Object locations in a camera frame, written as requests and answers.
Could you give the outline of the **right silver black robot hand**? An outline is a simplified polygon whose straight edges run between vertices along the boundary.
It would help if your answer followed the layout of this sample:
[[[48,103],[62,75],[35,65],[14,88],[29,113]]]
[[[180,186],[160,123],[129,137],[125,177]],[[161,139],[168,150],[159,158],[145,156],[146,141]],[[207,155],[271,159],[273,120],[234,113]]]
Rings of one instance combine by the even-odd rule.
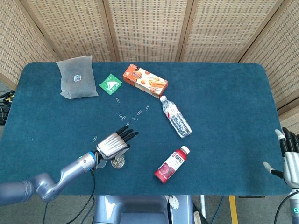
[[[264,168],[272,175],[284,180],[291,189],[299,188],[299,135],[295,135],[287,128],[282,131],[275,129],[279,140],[281,155],[283,159],[283,171],[273,169],[267,162],[263,162]]]

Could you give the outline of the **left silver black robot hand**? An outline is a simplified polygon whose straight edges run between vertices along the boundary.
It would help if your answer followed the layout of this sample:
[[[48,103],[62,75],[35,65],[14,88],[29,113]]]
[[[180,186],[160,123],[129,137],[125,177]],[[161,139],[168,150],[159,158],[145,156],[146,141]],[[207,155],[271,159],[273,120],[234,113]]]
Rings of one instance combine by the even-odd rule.
[[[139,133],[128,128],[129,126],[120,128],[97,144],[94,153],[98,164],[102,161],[115,159],[121,154],[125,154],[130,149],[128,141]]]

